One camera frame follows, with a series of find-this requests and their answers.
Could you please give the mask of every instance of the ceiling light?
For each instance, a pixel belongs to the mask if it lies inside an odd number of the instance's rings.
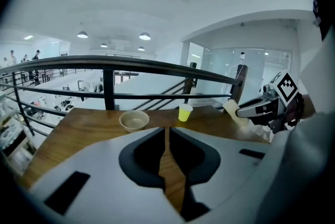
[[[78,33],[77,37],[86,39],[86,38],[88,38],[88,35],[87,35],[86,32],[81,31],[81,32]]]
[[[151,39],[150,35],[146,32],[143,32],[140,34],[140,39],[145,40],[145,41],[149,41]]]

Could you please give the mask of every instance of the black panel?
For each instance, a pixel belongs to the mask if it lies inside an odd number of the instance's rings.
[[[175,128],[170,129],[170,150],[186,176],[181,216],[191,221],[209,212],[206,205],[195,201],[191,186],[210,180],[219,168],[220,154],[213,147]]]
[[[254,99],[251,99],[241,105],[239,105],[240,108],[245,108],[245,107],[248,107],[248,106],[251,106],[251,105],[255,105],[259,102],[261,102],[263,99],[260,98],[260,97],[257,97],[257,98],[254,98]]]
[[[191,221],[196,219],[203,214],[209,212],[209,208],[202,203],[197,203],[194,199],[193,193],[190,187],[185,188],[183,207],[180,215],[186,220]]]
[[[265,156],[265,153],[263,152],[259,152],[259,151],[252,151],[252,150],[248,150],[248,149],[242,149],[239,151],[239,153],[246,155],[246,156],[250,156],[250,157],[254,157],[257,159],[263,159]]]
[[[74,172],[44,203],[57,213],[64,215],[89,177],[88,174]]]
[[[170,150],[190,186],[209,181],[221,162],[216,149],[175,128],[170,130]]]
[[[6,149],[2,150],[2,152],[6,155],[9,156],[19,145],[20,143],[26,138],[26,134],[24,131],[21,131],[19,136],[14,140],[14,142],[9,145]]]
[[[165,189],[165,181],[158,176],[160,160],[165,151],[165,131],[159,128],[147,136],[125,146],[119,155],[122,171],[143,187]]]
[[[194,69],[196,69],[196,68],[197,68],[197,63],[195,63],[195,62],[191,62],[191,63],[189,64],[189,67],[190,67],[190,68],[194,68]]]

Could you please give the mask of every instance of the railing post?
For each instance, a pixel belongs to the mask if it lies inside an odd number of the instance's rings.
[[[17,102],[17,105],[19,106],[19,109],[20,109],[20,112],[22,114],[22,117],[23,117],[23,120],[25,121],[29,131],[31,132],[31,134],[34,136],[35,133],[34,131],[32,130],[31,126],[30,126],[30,123],[26,117],[26,113],[25,111],[23,110],[22,108],[22,105],[20,103],[20,98],[19,98],[19,93],[17,91],[17,88],[16,88],[16,82],[15,82],[15,72],[12,72],[12,80],[13,80],[13,87],[14,87],[14,92],[15,92],[15,98],[16,98],[16,102]]]
[[[243,92],[245,80],[248,74],[248,67],[246,65],[239,64],[237,67],[236,80],[240,82],[239,85],[233,85],[230,90],[231,97],[238,104]]]
[[[104,70],[104,96],[107,110],[115,110],[114,70]]]
[[[195,69],[197,67],[197,63],[191,62],[189,64],[189,67]],[[192,86],[193,86],[193,78],[187,78],[185,82],[183,94],[190,94],[192,90]]]

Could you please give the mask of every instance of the white pillar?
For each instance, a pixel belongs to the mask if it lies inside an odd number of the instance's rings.
[[[180,65],[182,65],[182,66],[187,65],[187,58],[188,58],[188,53],[189,53],[189,44],[190,44],[190,42],[188,42],[188,41],[183,42],[182,56],[180,58]]]

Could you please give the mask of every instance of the person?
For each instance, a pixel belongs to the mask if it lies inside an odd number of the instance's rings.
[[[40,54],[40,50],[37,50],[36,51],[36,55],[32,58],[32,60],[36,60],[36,59],[39,59],[38,58],[38,55]]]
[[[46,71],[47,82],[50,81],[51,70]]]
[[[32,81],[33,77],[34,77],[34,75],[32,74],[32,71],[28,71],[28,74],[29,74],[29,80]]]
[[[36,55],[32,58],[32,60],[38,60],[38,55],[39,54],[40,54],[40,50],[37,50]],[[35,70],[35,84],[36,85],[40,84],[39,80],[38,80],[38,76],[39,76],[39,72],[38,72],[38,70]]]
[[[21,63],[26,62],[27,59],[28,59],[28,56],[25,54],[25,56],[24,56],[23,59],[21,60]],[[26,82],[26,81],[27,81],[27,77],[26,77],[26,72],[25,72],[25,71],[21,72],[21,77],[22,77],[22,85],[23,85],[23,82]]]
[[[9,63],[8,63],[7,58],[4,58],[4,66],[5,66],[5,67],[8,67],[8,66],[9,66]]]
[[[10,56],[12,57],[12,62],[10,64],[15,65],[16,64],[16,57],[14,56],[14,50],[10,51]]]
[[[9,63],[8,63],[8,60],[7,60],[7,58],[4,58],[4,68],[6,68],[6,67],[8,67],[9,66]],[[8,83],[8,73],[3,73],[2,74],[2,81],[5,83],[5,84],[7,84]]]
[[[44,71],[41,71],[41,73],[42,73],[42,81],[44,82],[44,81],[47,81],[47,75],[46,75],[46,71],[44,70]]]

